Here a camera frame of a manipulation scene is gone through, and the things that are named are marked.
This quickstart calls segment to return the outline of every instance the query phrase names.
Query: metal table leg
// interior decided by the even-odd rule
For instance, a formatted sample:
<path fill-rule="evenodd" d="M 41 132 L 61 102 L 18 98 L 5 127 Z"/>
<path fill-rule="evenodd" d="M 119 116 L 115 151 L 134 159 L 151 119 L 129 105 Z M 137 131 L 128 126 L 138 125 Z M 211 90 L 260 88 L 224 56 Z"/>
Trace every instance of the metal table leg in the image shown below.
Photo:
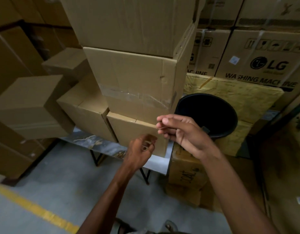
<path fill-rule="evenodd" d="M 149 185 L 148 179 L 149 179 L 151 170 L 148 170 L 147 176 L 146 176 L 145 173 L 143 172 L 143 169 L 142 169 L 142 168 L 140 168 L 140 172 L 141 172 L 141 175 L 142 175 L 142 177 L 144 178 L 146 184 Z"/>
<path fill-rule="evenodd" d="M 96 157 L 95 157 L 95 154 L 93 153 L 93 150 L 91 150 L 91 149 L 90 149 L 90 154 L 91 154 L 91 156 L 92 156 L 92 158 L 93 158 L 93 161 L 94 161 L 94 163 L 95 163 L 95 165 L 96 165 L 96 167 L 97 167 L 98 164 L 99 164 L 99 160 L 102 158 L 102 156 L 103 156 L 104 154 L 103 154 L 103 153 L 99 153 L 98 158 L 96 158 Z"/>

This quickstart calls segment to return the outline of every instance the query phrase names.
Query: black plastic bin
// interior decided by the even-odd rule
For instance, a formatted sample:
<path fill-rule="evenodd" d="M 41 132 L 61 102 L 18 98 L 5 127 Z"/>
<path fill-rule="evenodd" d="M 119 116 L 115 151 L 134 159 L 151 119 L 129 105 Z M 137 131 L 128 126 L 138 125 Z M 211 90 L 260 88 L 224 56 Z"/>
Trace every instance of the black plastic bin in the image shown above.
<path fill-rule="evenodd" d="M 189 94 L 178 102 L 176 114 L 194 119 L 199 127 L 206 127 L 212 139 L 226 137 L 238 124 L 234 108 L 222 98 L 211 94 Z"/>

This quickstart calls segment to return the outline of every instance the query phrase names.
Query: lg logo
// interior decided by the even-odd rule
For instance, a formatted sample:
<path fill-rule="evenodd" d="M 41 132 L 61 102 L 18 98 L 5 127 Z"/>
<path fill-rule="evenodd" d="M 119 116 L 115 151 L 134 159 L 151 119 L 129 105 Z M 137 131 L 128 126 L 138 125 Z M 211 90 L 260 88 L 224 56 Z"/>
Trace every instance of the lg logo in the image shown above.
<path fill-rule="evenodd" d="M 251 62 L 251 68 L 254 70 L 257 69 L 261 69 L 263 68 L 265 65 L 267 65 L 268 63 L 268 59 L 265 57 L 256 57 L 255 59 L 253 59 L 253 61 Z M 286 65 L 288 64 L 288 61 L 280 61 L 279 63 L 275 63 L 275 60 L 272 60 L 269 65 L 267 66 L 268 69 L 271 70 L 284 70 Z"/>

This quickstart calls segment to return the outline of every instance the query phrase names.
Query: gray floor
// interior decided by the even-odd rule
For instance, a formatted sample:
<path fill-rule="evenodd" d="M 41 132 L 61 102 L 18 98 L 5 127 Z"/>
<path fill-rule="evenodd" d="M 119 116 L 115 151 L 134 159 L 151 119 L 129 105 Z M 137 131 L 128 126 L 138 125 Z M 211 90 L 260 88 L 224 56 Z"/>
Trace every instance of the gray floor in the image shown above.
<path fill-rule="evenodd" d="M 108 187 L 121 161 L 108 157 L 97 168 L 90 152 L 60 142 L 12 190 L 74 225 L 81 225 Z M 225 217 L 191 208 L 163 191 L 165 177 L 152 172 L 147 186 L 139 172 L 129 182 L 117 217 L 137 229 L 158 232 L 165 220 L 188 233 L 231 233 Z M 0 233 L 65 233 L 0 195 Z"/>

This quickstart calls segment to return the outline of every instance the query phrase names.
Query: left hand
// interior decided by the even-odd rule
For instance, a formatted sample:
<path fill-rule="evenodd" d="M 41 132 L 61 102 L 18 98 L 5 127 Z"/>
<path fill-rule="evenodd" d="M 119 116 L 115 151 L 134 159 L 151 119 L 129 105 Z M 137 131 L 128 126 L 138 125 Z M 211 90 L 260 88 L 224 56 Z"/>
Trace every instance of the left hand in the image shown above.
<path fill-rule="evenodd" d="M 142 135 L 129 143 L 128 150 L 124 157 L 123 165 L 135 173 L 142 168 L 151 157 L 157 137 L 153 135 Z"/>

